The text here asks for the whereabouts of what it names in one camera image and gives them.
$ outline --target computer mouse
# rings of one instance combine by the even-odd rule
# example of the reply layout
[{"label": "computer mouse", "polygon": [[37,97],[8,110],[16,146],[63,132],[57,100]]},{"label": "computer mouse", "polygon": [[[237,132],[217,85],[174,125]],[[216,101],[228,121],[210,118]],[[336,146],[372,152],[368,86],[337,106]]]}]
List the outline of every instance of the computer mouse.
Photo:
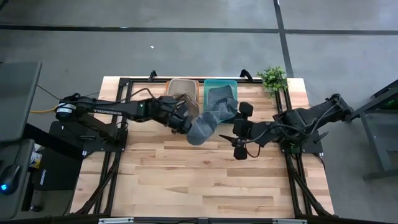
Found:
[{"label": "computer mouse", "polygon": [[19,174],[21,166],[17,164],[9,165],[0,175],[0,193],[9,195],[18,188]]}]

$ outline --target gray cloth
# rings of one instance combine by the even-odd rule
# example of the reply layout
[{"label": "gray cloth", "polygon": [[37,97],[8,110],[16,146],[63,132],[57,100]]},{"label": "gray cloth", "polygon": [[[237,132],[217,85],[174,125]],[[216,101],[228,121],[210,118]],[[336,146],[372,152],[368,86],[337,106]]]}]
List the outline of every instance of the gray cloth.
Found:
[{"label": "gray cloth", "polygon": [[238,101],[233,98],[231,86],[210,90],[208,92],[210,104],[205,108],[205,112],[194,120],[187,133],[187,141],[194,146],[203,144],[222,121],[233,118],[238,112]]}]

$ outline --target gray metal stand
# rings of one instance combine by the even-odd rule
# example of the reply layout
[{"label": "gray metal stand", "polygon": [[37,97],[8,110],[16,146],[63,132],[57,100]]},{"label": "gray metal stand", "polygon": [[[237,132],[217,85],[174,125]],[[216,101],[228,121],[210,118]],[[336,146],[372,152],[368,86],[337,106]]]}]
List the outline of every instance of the gray metal stand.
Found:
[{"label": "gray metal stand", "polygon": [[398,80],[373,95],[374,99],[354,111],[348,122],[361,118],[369,143],[377,154],[382,171],[365,175],[364,180],[398,176],[391,154],[398,152]]}]

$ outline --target wire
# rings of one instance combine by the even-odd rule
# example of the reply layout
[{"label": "wire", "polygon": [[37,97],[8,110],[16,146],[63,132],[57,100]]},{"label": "wire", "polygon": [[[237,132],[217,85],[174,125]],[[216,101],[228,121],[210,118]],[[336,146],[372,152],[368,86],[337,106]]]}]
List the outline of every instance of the wire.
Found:
[{"label": "wire", "polygon": [[316,128],[317,128],[319,122],[320,122],[320,121],[323,119],[323,117],[324,117],[329,111],[331,111],[331,109],[333,109],[335,106],[336,106],[336,105],[333,105],[331,108],[329,108],[328,110],[326,110],[326,111],[324,112],[324,114],[323,114],[323,115],[319,118],[319,120],[315,123],[315,125],[314,125],[314,127],[312,128],[312,131],[311,131],[310,134],[312,134],[312,133],[316,130]]},{"label": "wire", "polygon": [[270,130],[270,129],[264,130],[259,136],[257,136],[256,138],[254,138],[254,139],[252,139],[252,140],[250,140],[250,141],[245,141],[244,144],[252,143],[252,142],[257,141],[259,138],[261,138],[261,137],[262,137],[267,131],[269,131],[269,130]]},{"label": "wire", "polygon": [[322,163],[322,165],[323,165],[323,170],[326,170],[325,162],[323,161],[322,157],[319,156],[317,153],[313,153],[313,155],[316,156],[316,157],[318,157],[319,160],[321,160],[321,163]]},{"label": "wire", "polygon": [[301,159],[301,157],[303,155],[303,146],[300,146],[300,151],[298,153],[296,153],[296,155],[297,155],[296,157],[294,157],[293,154],[291,154],[291,155],[292,155],[292,158],[295,160]]},{"label": "wire", "polygon": [[99,92],[90,93],[90,94],[88,94],[88,95],[85,95],[85,96],[91,96],[91,95],[98,94],[98,93],[99,93]]},{"label": "wire", "polygon": [[142,92],[142,91],[144,91],[144,90],[148,91],[148,93],[150,94],[150,96],[151,96],[152,98],[155,98],[155,99],[156,99],[156,97],[150,92],[150,90],[149,90],[148,88],[142,88],[142,89],[136,91],[135,93],[133,93],[133,94],[131,94],[131,95],[129,95],[129,96],[127,96],[127,97],[121,99],[121,100],[115,101],[115,102],[110,102],[110,103],[92,103],[92,104],[95,104],[95,105],[113,105],[113,104],[118,104],[118,103],[120,103],[120,102],[122,102],[122,101],[124,101],[124,100],[126,100],[126,99],[132,98],[133,96],[135,96],[136,94],[138,94],[138,93],[140,93],[140,92]]},{"label": "wire", "polygon": [[49,113],[49,112],[55,112],[55,109],[57,109],[57,106],[54,106],[51,109],[48,110],[42,110],[42,111],[35,111],[35,110],[31,110],[31,113],[37,113],[37,114],[41,114],[41,113]]},{"label": "wire", "polygon": [[129,127],[129,123],[127,123],[127,122],[125,122],[125,121],[120,121],[119,123],[116,123],[116,125],[118,125],[118,124],[126,124],[126,127],[125,127],[125,128],[128,128],[128,127]]},{"label": "wire", "polygon": [[290,125],[279,124],[279,123],[277,123],[277,125],[273,126],[272,128],[277,128],[277,127],[286,127],[286,128],[290,128],[290,129],[293,129],[293,130],[295,130],[295,131],[298,131],[298,132],[300,132],[300,133],[302,133],[302,134],[308,136],[308,134],[305,133],[303,130],[300,130],[300,129],[298,129],[298,128],[296,128],[296,127],[293,127],[293,126],[290,126]]},{"label": "wire", "polygon": [[260,145],[259,145],[259,150],[258,150],[258,152],[257,152],[257,155],[256,155],[256,156],[253,156],[252,154],[250,154],[250,152],[249,152],[248,149],[246,148],[246,153],[247,153],[251,158],[257,158],[257,157],[259,157],[259,156],[260,156],[260,151],[261,151],[261,148],[260,148]]},{"label": "wire", "polygon": [[54,94],[50,93],[49,91],[47,91],[45,88],[41,87],[39,84],[37,84],[37,87],[41,88],[42,90],[44,90],[46,93],[52,95],[52,97],[54,97],[57,100],[61,100],[60,98],[56,97]]}]

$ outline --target white label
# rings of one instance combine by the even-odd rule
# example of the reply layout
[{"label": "white label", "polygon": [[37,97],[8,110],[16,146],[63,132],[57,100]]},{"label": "white label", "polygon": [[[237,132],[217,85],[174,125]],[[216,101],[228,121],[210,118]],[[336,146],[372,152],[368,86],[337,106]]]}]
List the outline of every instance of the white label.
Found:
[{"label": "white label", "polygon": [[113,114],[113,115],[122,115],[121,112],[117,112],[117,111],[106,111],[106,110],[97,110],[94,109],[95,113],[103,113],[103,114]]},{"label": "white label", "polygon": [[65,104],[65,103],[60,103],[60,104],[58,104],[58,106],[59,107],[62,107],[62,108],[71,108],[71,109],[73,109],[73,110],[75,110],[76,109],[76,106],[75,105],[71,105],[71,104]]},{"label": "white label", "polygon": [[41,186],[43,186],[43,183],[44,183],[44,177],[45,177],[45,173],[47,172],[47,170],[43,170],[43,172],[42,172],[42,178],[40,178],[40,185]]},{"label": "white label", "polygon": [[72,110],[71,109],[66,109],[66,108],[59,108],[57,110],[57,113],[58,112],[72,113]]}]

